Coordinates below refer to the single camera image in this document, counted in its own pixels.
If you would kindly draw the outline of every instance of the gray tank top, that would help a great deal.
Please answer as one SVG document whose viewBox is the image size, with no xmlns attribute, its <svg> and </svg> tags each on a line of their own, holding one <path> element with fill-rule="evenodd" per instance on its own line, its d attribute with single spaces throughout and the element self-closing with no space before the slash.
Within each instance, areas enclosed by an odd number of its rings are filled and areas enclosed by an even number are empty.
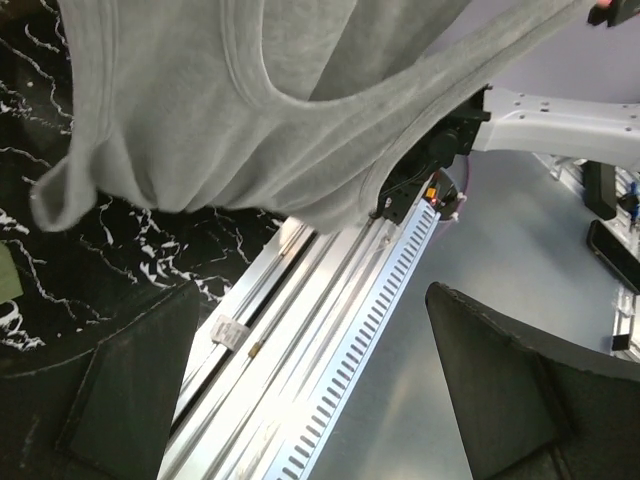
<svg viewBox="0 0 640 480">
<path fill-rule="evenodd" d="M 328 232 L 366 219 L 425 132 L 593 0 L 518 1 L 429 56 L 469 0 L 59 2 L 74 123 L 32 192 L 41 228 L 71 227 L 101 190 Z"/>
</svg>

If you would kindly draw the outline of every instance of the marble pattern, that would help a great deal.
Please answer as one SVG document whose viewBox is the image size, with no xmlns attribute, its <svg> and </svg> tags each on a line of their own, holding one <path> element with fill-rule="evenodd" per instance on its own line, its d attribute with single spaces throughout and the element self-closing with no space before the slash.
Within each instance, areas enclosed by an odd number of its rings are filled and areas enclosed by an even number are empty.
<svg viewBox="0 0 640 480">
<path fill-rule="evenodd" d="M 29 191 L 65 155 L 73 117 L 63 25 L 57 6 L 40 1 L 2 21 L 0 0 L 0 241 L 25 292 L 0 305 L 0 345 L 50 345 L 186 281 L 200 289 L 206 319 L 281 219 L 217 209 L 169 215 L 101 196 L 74 228 L 41 232 Z"/>
</svg>

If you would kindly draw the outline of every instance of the white sticker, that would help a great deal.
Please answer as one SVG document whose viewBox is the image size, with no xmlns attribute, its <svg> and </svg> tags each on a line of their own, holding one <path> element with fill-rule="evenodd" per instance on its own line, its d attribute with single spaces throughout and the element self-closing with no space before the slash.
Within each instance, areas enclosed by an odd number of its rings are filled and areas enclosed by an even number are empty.
<svg viewBox="0 0 640 480">
<path fill-rule="evenodd" d="M 211 340 L 235 352 L 249 335 L 249 329 L 231 318 L 220 315 L 211 329 Z"/>
</svg>

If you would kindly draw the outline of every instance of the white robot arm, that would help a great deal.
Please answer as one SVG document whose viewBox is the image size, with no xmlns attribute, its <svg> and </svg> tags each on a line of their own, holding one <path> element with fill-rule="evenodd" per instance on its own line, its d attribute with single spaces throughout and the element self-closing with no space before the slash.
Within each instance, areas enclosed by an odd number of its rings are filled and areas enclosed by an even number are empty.
<svg viewBox="0 0 640 480">
<path fill-rule="evenodd" d="M 473 150 L 521 150 L 640 171 L 640 104 L 564 100 L 490 88 Z"/>
</svg>

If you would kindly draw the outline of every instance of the black bracket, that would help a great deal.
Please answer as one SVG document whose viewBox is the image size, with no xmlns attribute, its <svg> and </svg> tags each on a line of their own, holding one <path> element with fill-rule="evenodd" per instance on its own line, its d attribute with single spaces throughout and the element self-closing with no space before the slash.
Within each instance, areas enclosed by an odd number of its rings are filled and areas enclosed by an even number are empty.
<svg viewBox="0 0 640 480">
<path fill-rule="evenodd" d="M 484 87 L 428 131 L 398 162 L 384 183 L 372 218 L 399 225 L 429 177 L 448 168 L 456 155 L 469 155 L 480 125 L 491 120 L 484 111 Z"/>
<path fill-rule="evenodd" d="M 607 27 L 616 27 L 640 13 L 640 0 L 613 0 L 608 7 L 599 5 L 589 12 L 590 25 L 597 27 L 607 22 Z"/>
</svg>

